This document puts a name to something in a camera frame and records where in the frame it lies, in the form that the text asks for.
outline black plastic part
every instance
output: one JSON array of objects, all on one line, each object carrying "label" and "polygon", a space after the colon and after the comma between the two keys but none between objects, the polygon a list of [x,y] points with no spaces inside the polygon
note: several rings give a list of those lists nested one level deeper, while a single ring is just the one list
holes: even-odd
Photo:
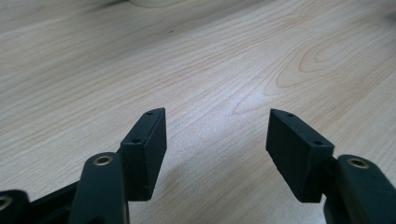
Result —
[{"label": "black plastic part", "polygon": [[151,199],[166,152],[165,109],[146,112],[117,151],[122,157],[128,201]]},{"label": "black plastic part", "polygon": [[77,186],[78,182],[73,183],[32,202],[35,223],[67,223]]},{"label": "black plastic part", "polygon": [[127,211],[120,155],[107,152],[89,158],[78,183],[68,223],[129,223]]},{"label": "black plastic part", "polygon": [[351,223],[396,223],[396,189],[374,163],[357,156],[340,156],[335,182]]},{"label": "black plastic part", "polygon": [[302,203],[319,203],[322,167],[332,161],[334,145],[297,116],[271,109],[266,150]]},{"label": "black plastic part", "polygon": [[24,191],[14,189],[0,192],[0,223],[32,223],[31,206]]}]

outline dark object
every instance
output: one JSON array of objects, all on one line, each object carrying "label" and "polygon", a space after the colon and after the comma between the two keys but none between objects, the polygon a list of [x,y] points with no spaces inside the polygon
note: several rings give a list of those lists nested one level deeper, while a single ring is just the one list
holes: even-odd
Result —
[{"label": "dark object", "polygon": [[129,223],[128,201],[151,199],[165,151],[165,109],[150,110],[117,153],[86,161],[79,182],[32,203],[21,190],[1,191],[0,223]]},{"label": "dark object", "polygon": [[332,156],[334,145],[295,115],[271,109],[266,149],[302,203],[327,201],[327,223],[396,223],[396,190],[366,159]]}]

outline wooden table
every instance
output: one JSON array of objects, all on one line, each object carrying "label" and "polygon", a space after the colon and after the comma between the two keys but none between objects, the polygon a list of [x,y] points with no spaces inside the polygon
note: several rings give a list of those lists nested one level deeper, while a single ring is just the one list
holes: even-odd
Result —
[{"label": "wooden table", "polygon": [[0,67],[0,189],[31,200],[157,107],[168,150],[133,223],[324,223],[265,151],[270,108],[396,184],[393,0],[4,0]]}]

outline wood grain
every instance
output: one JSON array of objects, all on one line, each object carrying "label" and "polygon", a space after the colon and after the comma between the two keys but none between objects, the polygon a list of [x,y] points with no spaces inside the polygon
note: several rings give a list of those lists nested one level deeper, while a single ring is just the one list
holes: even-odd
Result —
[{"label": "wood grain", "polygon": [[324,223],[265,151],[270,108],[396,184],[396,3],[0,2],[0,189],[42,197],[167,111],[168,151],[133,223]]}]

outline table surface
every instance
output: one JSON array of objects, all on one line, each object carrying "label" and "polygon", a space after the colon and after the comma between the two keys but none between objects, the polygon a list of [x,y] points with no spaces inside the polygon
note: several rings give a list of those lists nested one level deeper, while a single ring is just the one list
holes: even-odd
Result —
[{"label": "table surface", "polygon": [[393,0],[4,0],[0,67],[0,189],[31,200],[157,107],[168,149],[133,223],[325,223],[265,151],[270,108],[396,184]]}]

